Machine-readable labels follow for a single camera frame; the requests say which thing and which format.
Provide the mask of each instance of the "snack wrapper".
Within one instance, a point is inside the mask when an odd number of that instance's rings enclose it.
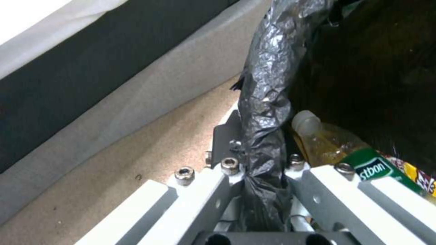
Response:
[[[398,159],[396,157],[380,153],[384,156],[389,162],[395,165],[401,172],[403,172],[408,178],[414,181],[417,185],[419,185],[422,189],[430,193],[431,196],[436,197],[435,192],[435,179],[436,176],[427,175],[424,171],[419,170],[412,164]]]

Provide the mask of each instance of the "plastic bottle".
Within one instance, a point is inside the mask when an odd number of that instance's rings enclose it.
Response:
[[[362,180],[392,176],[412,191],[422,194],[421,187],[359,137],[340,127],[321,123],[311,111],[297,113],[292,128],[300,137],[312,167],[348,163]]]

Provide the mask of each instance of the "black bin liner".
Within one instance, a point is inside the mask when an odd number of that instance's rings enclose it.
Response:
[[[436,1],[273,0],[241,79],[241,227],[287,231],[282,128],[309,109],[435,174]]]

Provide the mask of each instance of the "white metal bar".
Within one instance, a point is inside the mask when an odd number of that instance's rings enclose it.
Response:
[[[359,188],[427,244],[436,244],[436,207],[392,177],[362,182]]]
[[[293,185],[298,199],[323,229],[341,224],[362,244],[424,244],[333,166],[306,170]]]
[[[212,231],[233,198],[220,168],[204,169],[138,244],[191,244],[200,231]]]
[[[148,180],[76,244],[136,244],[176,198],[175,189]]]

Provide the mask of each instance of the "screw hole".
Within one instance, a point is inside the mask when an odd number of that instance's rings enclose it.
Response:
[[[306,245],[331,245],[331,243],[320,234],[311,234],[306,238]]]
[[[232,158],[228,158],[224,160],[225,164],[235,164],[235,160],[233,160]]]
[[[206,239],[204,245],[232,245],[230,240],[221,234],[214,234]]]
[[[215,203],[215,208],[219,209],[220,206],[221,206],[221,199],[218,199],[217,202]]]
[[[181,169],[179,169],[179,174],[180,175],[187,175],[187,174],[189,174],[189,169],[181,168]]]
[[[321,198],[319,197],[319,196],[313,196],[313,201],[316,203],[316,204],[320,204],[321,203]]]

